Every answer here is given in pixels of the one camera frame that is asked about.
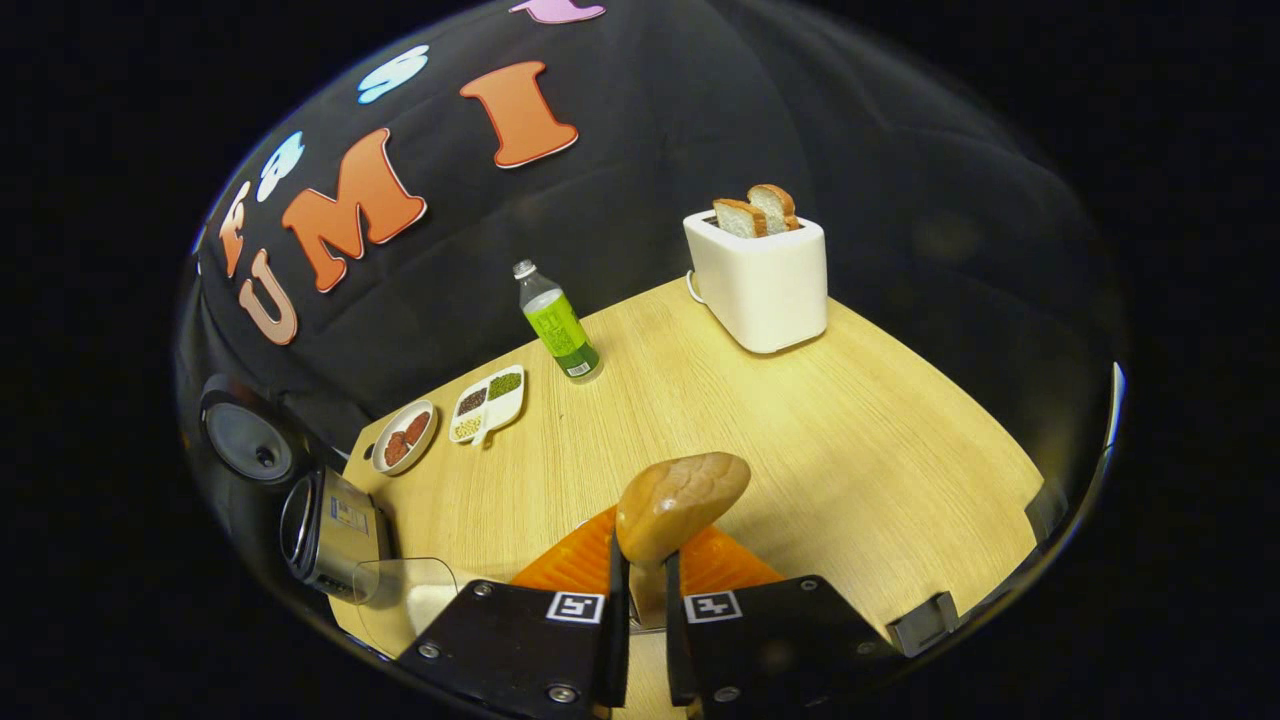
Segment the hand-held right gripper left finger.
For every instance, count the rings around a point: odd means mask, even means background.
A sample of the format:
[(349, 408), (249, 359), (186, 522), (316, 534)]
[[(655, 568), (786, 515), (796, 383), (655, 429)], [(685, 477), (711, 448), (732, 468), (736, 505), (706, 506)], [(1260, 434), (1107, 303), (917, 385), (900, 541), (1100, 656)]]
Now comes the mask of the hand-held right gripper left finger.
[(509, 582), (439, 596), (397, 667), (472, 719), (608, 719), (626, 703), (628, 569), (614, 509)]

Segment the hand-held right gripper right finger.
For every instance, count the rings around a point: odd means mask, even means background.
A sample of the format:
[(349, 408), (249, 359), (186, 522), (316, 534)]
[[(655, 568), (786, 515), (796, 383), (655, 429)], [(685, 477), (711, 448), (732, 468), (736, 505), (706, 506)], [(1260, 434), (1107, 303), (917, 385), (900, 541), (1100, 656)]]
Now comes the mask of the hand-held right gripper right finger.
[(690, 719), (851, 719), (906, 659), (819, 575), (709, 527), (666, 562), (667, 667)]

